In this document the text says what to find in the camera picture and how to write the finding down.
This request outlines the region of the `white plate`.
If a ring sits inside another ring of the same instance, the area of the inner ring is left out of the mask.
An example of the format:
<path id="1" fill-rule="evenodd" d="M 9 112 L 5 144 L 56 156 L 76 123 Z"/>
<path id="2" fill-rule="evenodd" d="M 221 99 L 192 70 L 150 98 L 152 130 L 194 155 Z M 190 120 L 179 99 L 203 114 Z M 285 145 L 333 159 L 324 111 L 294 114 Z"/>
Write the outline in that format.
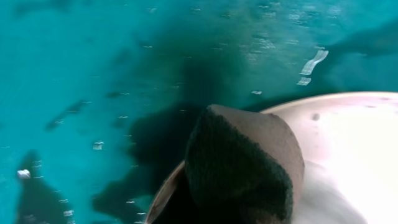
<path id="1" fill-rule="evenodd" d="M 397 94 L 361 91 L 295 100 L 281 117 L 302 150 L 303 186 L 291 223 L 397 222 Z M 156 194 L 146 223 L 220 223 L 190 195 L 185 158 Z"/>

